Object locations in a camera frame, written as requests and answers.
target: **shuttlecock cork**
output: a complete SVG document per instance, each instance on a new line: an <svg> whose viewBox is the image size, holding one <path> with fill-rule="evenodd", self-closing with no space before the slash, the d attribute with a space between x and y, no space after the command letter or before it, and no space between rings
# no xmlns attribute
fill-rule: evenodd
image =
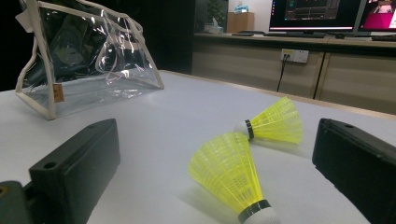
<svg viewBox="0 0 396 224"><path fill-rule="evenodd" d="M235 132L251 138L300 143L303 128L295 104L288 97L282 97L267 107L254 119L247 119L235 125Z"/></svg>
<svg viewBox="0 0 396 224"><path fill-rule="evenodd" d="M262 196L248 138L242 133L225 133L204 143L192 155L188 172L231 207L241 223L280 223Z"/></svg>

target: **clear plastic pouch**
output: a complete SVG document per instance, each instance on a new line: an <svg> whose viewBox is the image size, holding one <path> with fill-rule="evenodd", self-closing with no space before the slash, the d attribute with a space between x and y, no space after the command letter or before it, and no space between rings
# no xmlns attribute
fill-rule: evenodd
<svg viewBox="0 0 396 224"><path fill-rule="evenodd" d="M17 20L35 41L16 94L46 119L163 89L128 15L83 0L20 3Z"/></svg>

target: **monitor screen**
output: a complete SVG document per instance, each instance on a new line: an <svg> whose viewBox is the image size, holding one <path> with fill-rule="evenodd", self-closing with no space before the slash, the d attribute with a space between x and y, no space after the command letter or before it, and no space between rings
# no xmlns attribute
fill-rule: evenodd
<svg viewBox="0 0 396 224"><path fill-rule="evenodd" d="M273 0L269 31L352 32L360 5L361 0Z"/></svg>
<svg viewBox="0 0 396 224"><path fill-rule="evenodd" d="M396 32L396 0L364 0L359 31Z"/></svg>

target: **shuttlecock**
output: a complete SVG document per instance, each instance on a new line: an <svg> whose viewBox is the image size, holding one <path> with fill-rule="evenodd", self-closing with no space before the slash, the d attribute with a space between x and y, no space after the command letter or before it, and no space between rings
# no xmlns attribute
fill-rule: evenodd
<svg viewBox="0 0 396 224"><path fill-rule="evenodd" d="M190 176L230 206L241 223L280 223L264 200L248 138L225 133L204 143L189 162Z"/></svg>
<svg viewBox="0 0 396 224"><path fill-rule="evenodd" d="M303 128L299 113L291 99L282 97L263 110L254 119L240 122L234 128L251 138L264 138L276 141L300 143Z"/></svg>

